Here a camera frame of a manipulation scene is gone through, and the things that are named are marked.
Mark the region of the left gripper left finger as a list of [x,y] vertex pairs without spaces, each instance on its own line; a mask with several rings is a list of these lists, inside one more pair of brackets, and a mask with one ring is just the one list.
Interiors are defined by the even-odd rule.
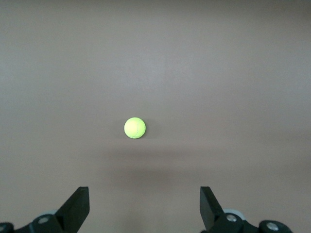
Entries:
[[10,222],[2,222],[2,233],[76,233],[90,211],[89,188],[78,187],[54,213],[35,218],[22,228],[15,229]]

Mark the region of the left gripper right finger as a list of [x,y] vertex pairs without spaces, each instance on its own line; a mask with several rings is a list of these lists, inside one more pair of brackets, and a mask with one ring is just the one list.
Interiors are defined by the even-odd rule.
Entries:
[[200,187],[200,214],[204,233],[290,233],[285,224],[263,220],[258,226],[250,224],[245,216],[234,209],[223,209],[211,188]]

